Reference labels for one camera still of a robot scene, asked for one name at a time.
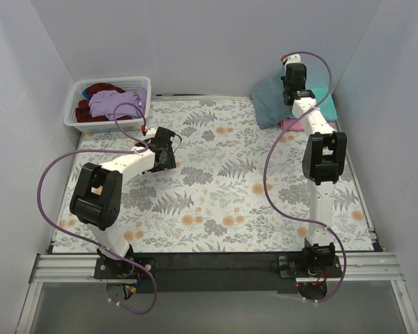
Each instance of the floral tablecloth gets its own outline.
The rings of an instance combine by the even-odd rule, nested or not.
[[[263,193],[266,154],[278,128],[260,130],[250,100],[153,102],[148,126],[179,133],[177,168],[146,173],[123,187],[117,224],[136,252],[299,251],[307,225],[280,217]],[[278,207],[308,217],[309,193],[302,174],[303,132],[280,140],[268,173]],[[80,148],[129,150],[121,133],[87,134]],[[68,205],[80,168],[111,154],[80,154],[68,182],[60,225],[93,237]],[[332,228],[347,250],[373,250],[367,220],[349,165],[334,193]],[[61,232],[53,253],[90,253],[95,246]]]

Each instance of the green cloth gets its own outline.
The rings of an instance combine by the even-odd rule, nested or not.
[[[261,129],[267,129],[278,125],[285,118],[295,118],[291,113],[292,106],[284,104],[284,84],[280,77],[283,76],[283,68],[273,77],[260,83],[251,91],[252,102],[256,109],[257,124]],[[328,87],[311,88],[316,99],[322,99],[328,91]],[[329,96],[320,106],[320,112],[326,121],[337,120],[333,99]]]

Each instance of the white basket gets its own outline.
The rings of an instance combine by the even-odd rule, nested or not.
[[[114,124],[114,121],[109,120],[106,122],[84,122],[79,123],[76,119],[76,108],[80,100],[85,100],[85,97],[82,95],[82,92],[90,87],[93,84],[100,82],[105,82],[112,84],[116,87],[122,88],[126,92],[137,93],[138,88],[145,88],[147,90],[147,101],[146,101],[146,111],[144,116],[147,118],[148,110],[150,109],[150,95],[152,92],[152,87],[150,85],[150,79],[148,77],[120,77],[120,78],[106,78],[106,79],[91,79],[91,80],[81,80],[74,84],[70,94],[68,96],[68,101],[65,106],[65,117],[63,122],[69,127],[75,127],[85,134],[96,133],[96,132],[116,132],[119,129]],[[120,120],[118,124],[124,130],[141,130],[143,125],[142,118],[136,120]]]

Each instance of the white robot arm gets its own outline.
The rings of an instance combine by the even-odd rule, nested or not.
[[[300,117],[315,104],[316,100],[311,97],[303,97],[300,100],[295,100],[292,109],[293,115]],[[308,136],[311,134],[333,134],[334,132],[334,129],[328,125],[319,109],[315,109],[309,113],[300,122]],[[322,221],[330,227],[332,222],[332,198],[336,188],[336,182],[324,181],[317,185],[313,180],[308,180],[308,187],[309,218],[315,221]],[[333,242],[333,237],[327,231],[327,228],[310,224],[308,227],[307,241],[311,245],[318,244],[319,246],[327,246]]]
[[[149,142],[148,150],[138,144],[133,148],[134,154],[125,154],[101,165],[87,163],[79,174],[70,211],[86,224],[96,240],[104,246],[98,253],[116,275],[125,276],[131,268],[109,254],[107,249],[122,257],[133,253],[115,224],[121,206],[122,186],[145,172],[175,168],[172,150],[175,135],[162,127],[152,128],[140,138]]]
[[[284,67],[284,103],[293,106],[292,113],[299,118],[316,105],[313,92],[305,88],[307,68],[298,54],[285,58]],[[334,244],[327,229],[332,224],[334,190],[345,165],[347,136],[331,128],[320,109],[314,109],[300,122],[309,136],[302,170],[308,179],[310,219],[327,226],[310,224],[302,253],[307,255],[307,267],[308,262],[328,267],[334,259]]]

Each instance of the white wall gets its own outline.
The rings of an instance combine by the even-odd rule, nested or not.
[[[29,0],[0,0],[0,334],[14,333],[36,253],[51,229],[36,206],[43,168],[74,148],[77,134],[63,125],[72,79]],[[69,162],[45,187],[56,217]]]
[[[75,81],[146,75],[154,93],[249,95],[299,49],[339,79],[380,0],[31,2]],[[306,63],[325,86],[321,64]]]
[[[383,0],[334,94],[376,232],[418,317],[418,1]]]

